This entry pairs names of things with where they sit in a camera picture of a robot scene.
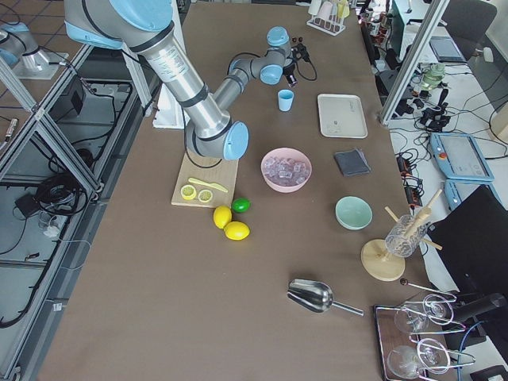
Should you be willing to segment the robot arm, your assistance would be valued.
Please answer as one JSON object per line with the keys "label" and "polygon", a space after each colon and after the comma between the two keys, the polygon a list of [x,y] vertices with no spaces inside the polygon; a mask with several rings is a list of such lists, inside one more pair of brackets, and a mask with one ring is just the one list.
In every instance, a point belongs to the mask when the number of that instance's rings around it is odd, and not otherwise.
{"label": "robot arm", "polygon": [[147,60],[194,124],[190,150],[224,160],[244,155],[248,128],[216,103],[187,58],[174,36],[171,2],[66,1],[64,13],[71,39],[114,50],[127,46]]}
{"label": "robot arm", "polygon": [[308,79],[298,68],[300,60],[311,62],[301,37],[290,38],[284,27],[275,26],[267,32],[267,43],[263,56],[241,52],[231,59],[227,76],[213,94],[219,107],[229,108],[254,79],[274,86],[285,78],[289,87],[296,86],[298,76]]}

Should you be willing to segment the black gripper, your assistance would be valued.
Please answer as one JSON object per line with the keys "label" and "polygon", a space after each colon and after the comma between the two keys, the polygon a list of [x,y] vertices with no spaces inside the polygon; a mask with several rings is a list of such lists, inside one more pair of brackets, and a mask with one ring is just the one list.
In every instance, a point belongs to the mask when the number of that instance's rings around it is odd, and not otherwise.
{"label": "black gripper", "polygon": [[307,48],[304,44],[298,43],[291,48],[293,61],[297,63],[299,60],[304,60],[305,62],[310,62],[310,54],[307,51]]}

